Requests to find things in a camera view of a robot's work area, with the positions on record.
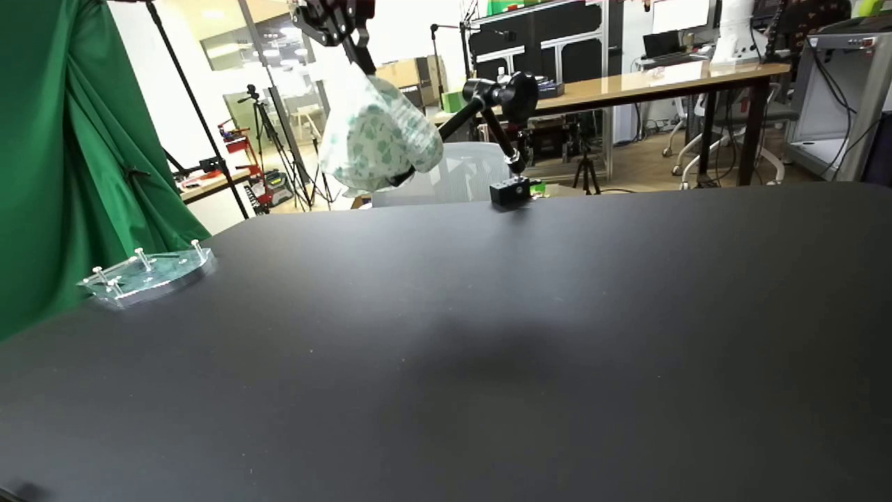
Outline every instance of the cable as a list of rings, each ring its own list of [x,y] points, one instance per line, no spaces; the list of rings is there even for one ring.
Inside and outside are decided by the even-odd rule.
[[[841,167],[841,161],[848,158],[848,154],[858,146],[858,141],[863,141],[870,134],[874,134],[874,129],[880,125],[880,119],[874,119],[861,136],[856,136],[852,141],[841,141],[841,148],[837,150],[837,157],[840,158],[833,158],[830,161],[830,167],[840,161],[840,167]]]
[[[848,114],[858,114],[858,111],[848,104],[840,81],[830,76],[830,70],[827,70],[826,62],[820,58],[816,47],[809,45],[809,51],[810,51],[810,58],[813,58],[816,72],[820,72],[820,76],[826,77],[826,83],[830,87],[833,101],[837,101]]]

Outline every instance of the desk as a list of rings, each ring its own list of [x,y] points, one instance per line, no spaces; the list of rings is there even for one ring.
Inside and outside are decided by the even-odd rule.
[[[0,346],[0,484],[890,502],[890,225],[852,183],[257,217]]]
[[[734,90],[734,87],[750,87],[753,90],[753,107],[748,116],[748,139],[738,158],[738,183],[753,181],[755,167],[755,148],[764,119],[764,107],[770,94],[770,81],[788,76],[788,65],[675,65],[647,72],[624,72],[610,77],[592,77],[565,83],[559,97],[550,97],[537,104],[537,114],[565,114],[565,111],[586,111],[586,108],[603,108],[603,107],[619,107],[619,104],[636,104],[636,101],[661,101],[675,94],[707,94],[704,104],[704,125],[703,125],[703,148],[700,148],[700,179],[707,167],[707,146],[713,141],[713,108],[717,108],[717,91]]]
[[[239,183],[239,181],[247,181],[247,179],[250,179],[247,171],[235,171],[235,174],[232,174],[232,183]],[[221,193],[221,189],[225,189],[225,186],[228,186],[228,183],[225,183],[225,175],[215,175],[215,179],[207,179],[200,186],[192,186],[192,189],[179,193],[179,199],[180,199],[183,204],[192,204],[192,200],[208,199],[208,194],[215,194],[215,193]]]

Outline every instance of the black table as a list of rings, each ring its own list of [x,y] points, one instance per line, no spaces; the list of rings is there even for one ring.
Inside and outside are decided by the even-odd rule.
[[[58,502],[890,502],[892,193],[263,217],[0,346]]]

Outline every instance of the table surface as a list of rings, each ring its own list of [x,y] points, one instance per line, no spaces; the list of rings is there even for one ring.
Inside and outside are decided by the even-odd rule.
[[[671,68],[656,68],[647,72],[621,72],[607,77],[575,81],[562,87],[562,94],[537,101],[540,111],[559,111],[586,104],[612,104],[612,101],[647,101],[651,94],[667,91],[700,91],[704,87],[725,87],[725,83],[743,83],[755,77],[781,77],[788,76],[788,65],[760,65],[760,62],[742,62],[742,65],[707,65],[707,62],[688,62]]]
[[[58,502],[890,502],[892,193],[258,217],[0,346]]]
[[[232,181],[235,181],[235,183],[239,183],[239,181],[244,181],[244,179],[250,179],[247,171],[235,171],[235,174],[232,174]],[[180,199],[183,204],[190,204],[190,200],[207,199],[207,194],[212,194],[212,193],[221,193],[221,189],[225,189],[225,186],[228,186],[228,183],[225,183],[225,175],[215,175],[215,179],[203,179],[200,186],[192,186],[192,189],[179,193],[179,199]]]

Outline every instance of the stand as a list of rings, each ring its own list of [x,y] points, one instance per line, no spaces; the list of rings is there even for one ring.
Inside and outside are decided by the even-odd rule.
[[[180,62],[179,62],[179,55],[176,55],[176,51],[172,51],[172,45],[169,45],[169,35],[168,35],[168,30],[165,30],[161,15],[159,15],[159,9],[155,9],[154,0],[141,0],[141,2],[144,2],[144,9],[148,9],[148,17],[154,19],[154,26],[155,26],[159,33],[161,33],[161,42],[165,42],[165,47],[168,47],[168,55],[169,55],[169,62],[172,62],[172,68],[176,68],[176,72],[179,72],[179,81],[183,83],[183,90],[186,90],[186,94],[190,94],[190,104],[192,104],[192,108],[194,108],[194,114],[198,114],[198,123],[200,123],[200,129],[203,129],[203,134],[207,134],[215,157],[218,157],[221,164],[224,164],[225,183],[228,183],[228,189],[232,189],[232,194],[235,194],[242,217],[247,220],[247,208],[244,208],[244,204],[242,204],[242,199],[239,199],[239,193],[238,193],[238,186],[235,186],[235,181],[232,181],[228,164],[225,164],[225,158],[224,158],[224,154],[221,154],[221,148],[218,148],[218,141],[215,141],[215,134],[212,134],[212,129],[207,125],[207,116],[203,116],[203,111],[200,111],[200,107],[198,107],[198,97],[194,97],[192,87],[190,87],[190,77],[186,77],[186,72],[183,72],[183,68],[180,68]]]
[[[481,114],[481,119],[488,123],[490,134],[495,136],[501,154],[507,157],[507,167],[511,167],[511,179],[507,181],[490,183],[490,200],[493,200],[495,208],[516,208],[516,207],[520,207],[520,204],[526,204],[532,199],[529,194],[529,179],[520,175],[525,167],[526,167],[526,148],[525,148],[525,134],[518,134],[518,146],[511,146],[498,116],[493,114],[495,91],[498,91],[498,83],[490,83],[490,81],[479,81],[479,83],[465,87],[469,107],[461,108],[448,123],[442,123],[441,136],[448,139],[469,119]],[[526,123],[526,108],[529,108],[529,104],[536,108],[537,94],[536,91],[529,94],[529,83],[525,90],[520,77],[518,77],[511,97],[516,104],[501,104],[501,111],[513,123],[525,125]]]
[[[242,17],[244,17],[244,30],[247,30],[250,45],[254,45],[254,51],[257,51],[257,58],[258,58],[263,70],[268,72],[268,81],[274,83],[277,77],[274,77],[271,65],[268,65],[268,58],[265,58],[263,38],[258,38],[257,23],[254,23],[250,9],[247,9],[244,0],[239,0],[239,10],[242,10]],[[282,104],[282,97],[278,97],[277,83],[268,90],[268,94],[271,94],[271,104],[277,107],[278,125],[282,125],[282,134],[284,134],[284,146],[286,146],[286,150],[289,150],[289,164],[286,164],[286,167],[299,174],[299,175],[296,175],[296,183],[300,186],[303,204],[311,208],[316,194],[320,193],[320,186],[317,186],[317,171],[316,171],[316,175],[309,175],[306,167],[303,167],[299,139],[296,139],[296,134],[289,130],[289,125],[284,123],[286,111],[284,111],[284,104]]]
[[[461,35],[462,35],[462,65],[465,65],[465,81],[472,81],[472,58],[469,58],[469,26],[465,23],[458,23],[458,26],[437,26],[437,23],[433,23],[430,26],[430,42],[433,42],[433,47],[435,47],[435,62],[437,62],[437,83],[441,83],[441,97],[442,97],[442,65],[441,65],[441,47],[437,47],[437,30],[441,29],[451,29],[451,30],[458,30]]]

